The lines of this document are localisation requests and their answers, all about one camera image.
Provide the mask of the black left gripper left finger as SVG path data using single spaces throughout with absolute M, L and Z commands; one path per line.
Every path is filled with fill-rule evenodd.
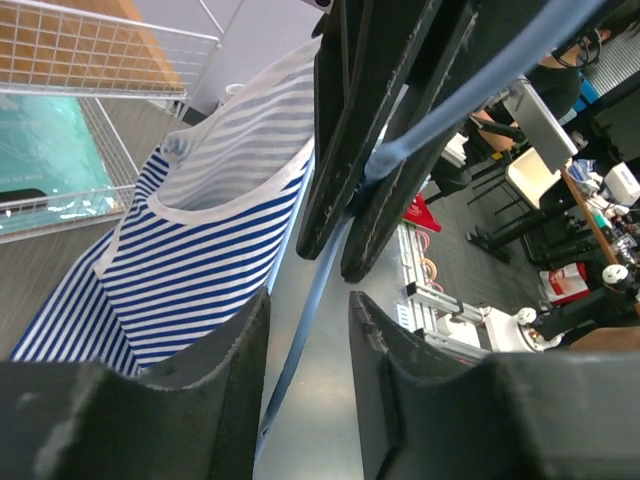
M 103 364 L 1 366 L 5 479 L 249 479 L 270 328 L 266 289 L 137 378 Z

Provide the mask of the light blue wire hanger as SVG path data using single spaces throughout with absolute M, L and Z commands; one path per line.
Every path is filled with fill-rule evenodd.
M 453 126 L 480 102 L 497 94 L 500 89 L 531 67 L 543 54 L 551 52 L 553 48 L 559 48 L 564 41 L 573 42 L 580 35 L 582 27 L 589 23 L 599 23 L 602 15 L 607 15 L 617 7 L 616 3 L 609 5 L 605 1 L 548 2 L 515 39 L 511 40 L 434 112 L 426 114 L 417 125 L 411 127 L 399 139 L 384 143 L 376 149 L 365 164 L 362 187 L 356 196 L 361 197 L 366 189 L 388 177 L 410 155 L 435 139 L 445 129 Z M 337 230 L 329 237 L 327 250 L 321 254 L 287 358 L 259 427 L 257 455 L 260 455 L 264 449 L 266 438 L 296 373 L 350 218 L 349 213 L 341 217 Z

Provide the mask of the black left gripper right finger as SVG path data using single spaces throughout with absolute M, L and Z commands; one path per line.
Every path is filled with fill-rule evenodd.
M 349 342 L 368 479 L 635 479 L 637 353 L 493 353 L 432 347 L 365 293 Z

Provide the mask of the blue white striped tank top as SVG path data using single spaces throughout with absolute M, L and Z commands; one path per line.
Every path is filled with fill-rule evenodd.
M 134 376 L 228 321 L 278 261 L 314 139 L 311 40 L 140 170 L 119 223 L 53 289 L 11 352 Z

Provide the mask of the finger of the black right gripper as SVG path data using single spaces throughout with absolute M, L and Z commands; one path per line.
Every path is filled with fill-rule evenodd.
M 465 1 L 336 1 L 315 57 L 316 166 L 296 251 L 319 256 L 340 217 L 353 217 L 346 260 L 375 260 L 426 173 L 397 169 L 378 186 L 362 176 L 403 86 L 409 118 L 432 107 L 468 30 Z
M 460 13 L 439 15 L 412 64 L 409 88 L 391 119 L 390 137 L 384 143 L 399 139 L 434 112 L 515 39 L 548 2 L 466 1 Z M 447 142 L 463 119 L 487 100 L 356 197 L 355 218 L 341 259 L 346 282 L 358 283 L 370 272 Z

